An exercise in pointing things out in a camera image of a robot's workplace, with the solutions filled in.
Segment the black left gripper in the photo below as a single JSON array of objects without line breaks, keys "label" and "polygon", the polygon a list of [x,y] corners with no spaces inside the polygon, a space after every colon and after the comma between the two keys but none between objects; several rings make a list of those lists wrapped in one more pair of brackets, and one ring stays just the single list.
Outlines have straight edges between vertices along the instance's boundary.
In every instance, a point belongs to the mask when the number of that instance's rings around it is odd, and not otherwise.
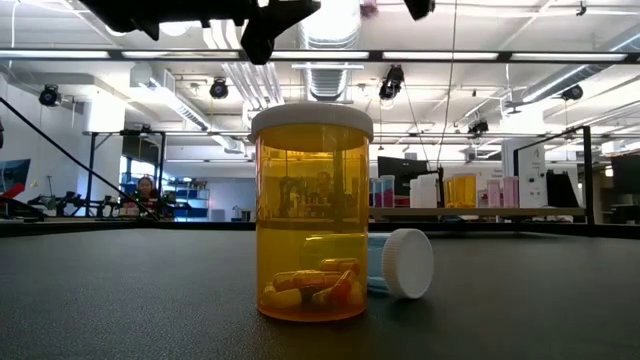
[{"label": "black left gripper", "polygon": [[248,20],[241,45],[249,61],[265,65],[274,51],[276,38],[287,29],[316,13],[317,0],[131,0],[127,20],[154,41],[159,39],[160,24],[210,20],[233,20],[242,25]]}]

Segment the black horizontal ceiling bar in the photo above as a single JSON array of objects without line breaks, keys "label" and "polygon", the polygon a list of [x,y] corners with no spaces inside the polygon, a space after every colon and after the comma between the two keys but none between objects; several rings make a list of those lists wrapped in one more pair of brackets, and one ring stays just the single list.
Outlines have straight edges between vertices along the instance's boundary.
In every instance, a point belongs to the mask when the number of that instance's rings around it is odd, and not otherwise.
[{"label": "black horizontal ceiling bar", "polygon": [[[242,50],[129,50],[0,48],[0,60],[18,61],[159,61],[247,62]],[[640,65],[640,52],[510,52],[510,51],[391,51],[391,50],[279,50],[273,62],[335,63],[523,63],[571,65]]]}]

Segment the black monitor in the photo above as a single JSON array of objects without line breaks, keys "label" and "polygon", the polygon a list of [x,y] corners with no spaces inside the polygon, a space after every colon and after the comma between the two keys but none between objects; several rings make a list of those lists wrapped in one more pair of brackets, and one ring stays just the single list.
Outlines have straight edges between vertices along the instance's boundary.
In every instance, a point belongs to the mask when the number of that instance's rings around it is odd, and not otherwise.
[{"label": "black monitor", "polygon": [[410,195],[410,181],[429,173],[428,162],[392,157],[377,158],[378,176],[393,176],[394,193],[400,196]]},{"label": "black monitor", "polygon": [[613,184],[621,194],[640,194],[640,155],[621,155],[611,159]]},{"label": "black monitor", "polygon": [[577,208],[579,206],[567,172],[555,173],[553,170],[548,170],[546,185],[549,206],[556,208]]}]

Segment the blue storage rack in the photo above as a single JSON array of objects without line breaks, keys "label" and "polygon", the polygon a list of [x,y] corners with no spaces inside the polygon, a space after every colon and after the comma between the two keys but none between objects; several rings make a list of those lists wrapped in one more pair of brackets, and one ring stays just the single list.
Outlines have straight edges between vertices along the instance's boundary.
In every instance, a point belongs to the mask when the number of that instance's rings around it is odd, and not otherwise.
[{"label": "blue storage rack", "polygon": [[208,189],[174,187],[174,218],[176,222],[205,222],[209,219]]}]

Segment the person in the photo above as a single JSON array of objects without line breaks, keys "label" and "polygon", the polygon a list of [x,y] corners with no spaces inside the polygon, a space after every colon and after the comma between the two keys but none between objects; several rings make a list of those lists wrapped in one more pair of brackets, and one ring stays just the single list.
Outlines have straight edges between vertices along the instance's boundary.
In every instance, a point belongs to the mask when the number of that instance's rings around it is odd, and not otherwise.
[{"label": "person", "polygon": [[159,192],[152,179],[148,176],[144,176],[138,180],[134,198],[149,210],[156,212],[159,208]]}]

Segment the blue screen monitor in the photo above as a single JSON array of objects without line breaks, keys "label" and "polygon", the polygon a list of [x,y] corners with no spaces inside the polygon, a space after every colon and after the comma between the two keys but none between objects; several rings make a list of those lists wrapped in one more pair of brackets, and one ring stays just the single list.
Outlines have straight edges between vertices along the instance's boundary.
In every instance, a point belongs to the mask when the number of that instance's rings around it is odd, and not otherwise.
[{"label": "blue screen monitor", "polygon": [[0,161],[0,194],[16,185],[25,186],[30,164],[30,159]]}]

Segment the black table mat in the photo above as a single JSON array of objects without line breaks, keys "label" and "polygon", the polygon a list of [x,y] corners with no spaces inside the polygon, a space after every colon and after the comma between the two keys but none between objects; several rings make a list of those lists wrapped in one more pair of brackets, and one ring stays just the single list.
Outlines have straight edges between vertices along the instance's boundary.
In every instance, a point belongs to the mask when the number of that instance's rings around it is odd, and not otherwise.
[{"label": "black table mat", "polygon": [[640,240],[434,233],[426,296],[292,323],[247,231],[0,239],[0,360],[640,360]]}]

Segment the silver ribbed air duct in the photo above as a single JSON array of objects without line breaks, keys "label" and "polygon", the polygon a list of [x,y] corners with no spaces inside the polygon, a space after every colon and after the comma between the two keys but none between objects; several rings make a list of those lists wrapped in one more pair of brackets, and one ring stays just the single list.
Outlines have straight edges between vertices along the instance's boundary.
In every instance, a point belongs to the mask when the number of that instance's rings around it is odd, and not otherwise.
[{"label": "silver ribbed air duct", "polygon": [[[361,29],[361,0],[314,0],[320,9],[298,25],[299,42],[305,50],[342,51],[357,48]],[[344,98],[350,70],[346,63],[308,64],[304,79],[311,99],[339,101]]]}]

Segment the black metal table frame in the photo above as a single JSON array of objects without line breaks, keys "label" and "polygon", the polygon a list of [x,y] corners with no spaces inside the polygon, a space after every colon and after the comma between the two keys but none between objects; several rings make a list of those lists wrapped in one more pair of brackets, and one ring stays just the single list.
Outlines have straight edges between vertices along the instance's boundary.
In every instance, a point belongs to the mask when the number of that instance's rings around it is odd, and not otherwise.
[{"label": "black metal table frame", "polygon": [[[569,224],[549,222],[529,223],[370,223],[371,232],[392,232],[399,228],[414,228],[426,233],[539,233],[563,236],[619,238],[640,240],[640,226],[621,224]],[[254,223],[196,222],[174,223],[140,221],[83,221],[83,222],[0,222],[0,238],[52,235],[64,233],[158,229],[176,231],[253,231]]]}]

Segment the black background table frame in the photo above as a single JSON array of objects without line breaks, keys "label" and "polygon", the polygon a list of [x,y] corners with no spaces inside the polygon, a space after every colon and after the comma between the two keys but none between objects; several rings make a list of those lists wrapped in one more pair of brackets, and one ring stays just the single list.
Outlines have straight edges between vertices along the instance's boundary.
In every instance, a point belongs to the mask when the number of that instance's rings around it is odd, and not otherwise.
[{"label": "black background table frame", "polygon": [[145,215],[150,215],[151,218],[154,221],[158,221],[159,217],[153,210],[151,210],[150,208],[145,206],[139,200],[131,197],[129,194],[121,191],[118,186],[114,185],[112,182],[110,182],[109,180],[107,180],[106,178],[104,178],[102,175],[98,174],[94,170],[94,167],[95,167],[95,153],[96,153],[96,150],[104,142],[106,142],[108,139],[110,139],[113,136],[118,136],[118,137],[137,137],[139,139],[141,139],[143,135],[157,135],[157,136],[159,136],[160,137],[160,145],[159,145],[159,152],[158,152],[159,160],[158,160],[158,162],[156,164],[155,180],[156,180],[157,190],[159,192],[162,192],[162,188],[163,188],[162,180],[163,180],[163,175],[164,175],[164,163],[165,163],[165,155],[166,155],[167,132],[166,131],[149,130],[149,129],[146,129],[146,130],[129,130],[129,129],[125,129],[125,130],[120,130],[120,131],[116,131],[116,132],[86,131],[86,132],[84,132],[84,135],[87,135],[87,136],[90,137],[89,164],[84,166],[84,169],[88,172],[86,195],[85,195],[85,198],[83,199],[83,203],[84,203],[84,207],[85,207],[85,216],[86,217],[89,216],[90,202],[92,201],[93,180],[95,178],[97,178],[104,185],[106,185],[110,189],[116,191],[118,195],[124,197],[129,202],[135,204],[136,207],[140,211],[142,211]]}]

